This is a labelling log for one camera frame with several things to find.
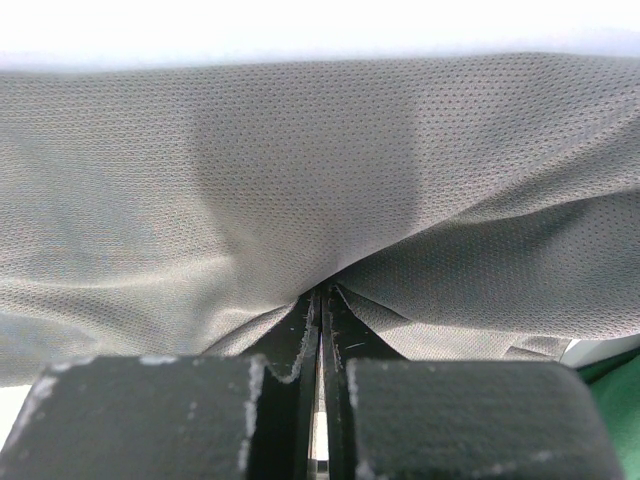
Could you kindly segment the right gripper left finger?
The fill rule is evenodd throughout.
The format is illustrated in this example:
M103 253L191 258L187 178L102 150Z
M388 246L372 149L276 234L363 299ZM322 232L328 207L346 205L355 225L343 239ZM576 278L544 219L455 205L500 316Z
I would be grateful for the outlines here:
M316 293L236 356L47 367L1 452L5 479L308 479Z

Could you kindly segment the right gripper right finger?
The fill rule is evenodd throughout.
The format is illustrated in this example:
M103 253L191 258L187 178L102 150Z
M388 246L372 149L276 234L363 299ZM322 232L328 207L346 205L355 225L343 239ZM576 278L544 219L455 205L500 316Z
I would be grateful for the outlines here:
M411 361L321 293L333 479L621 479L587 385L555 362Z

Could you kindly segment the grey t shirt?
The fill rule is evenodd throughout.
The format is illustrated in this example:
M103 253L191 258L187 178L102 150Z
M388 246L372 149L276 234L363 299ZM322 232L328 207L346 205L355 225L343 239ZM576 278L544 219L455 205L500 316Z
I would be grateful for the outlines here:
M234 355L323 281L412 358L639 331L639 63L1 76L1 382Z

